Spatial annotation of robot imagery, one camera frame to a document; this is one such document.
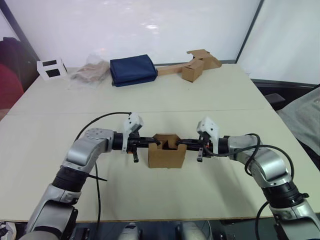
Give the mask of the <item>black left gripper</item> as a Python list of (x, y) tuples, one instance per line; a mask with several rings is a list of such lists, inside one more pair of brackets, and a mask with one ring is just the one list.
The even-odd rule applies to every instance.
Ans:
[(148, 148), (149, 144), (156, 144), (158, 146), (161, 142), (154, 137), (130, 136), (127, 141), (126, 152), (133, 155), (134, 163), (138, 163), (139, 158), (137, 148)]

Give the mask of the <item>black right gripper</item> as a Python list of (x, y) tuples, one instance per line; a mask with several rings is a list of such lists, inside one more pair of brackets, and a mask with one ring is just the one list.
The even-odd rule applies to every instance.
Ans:
[(213, 156), (213, 144), (210, 140), (204, 140), (203, 138), (199, 139), (180, 139), (175, 143), (178, 145), (187, 145), (186, 149), (188, 151), (198, 152), (197, 162), (202, 163), (203, 158), (211, 158)]

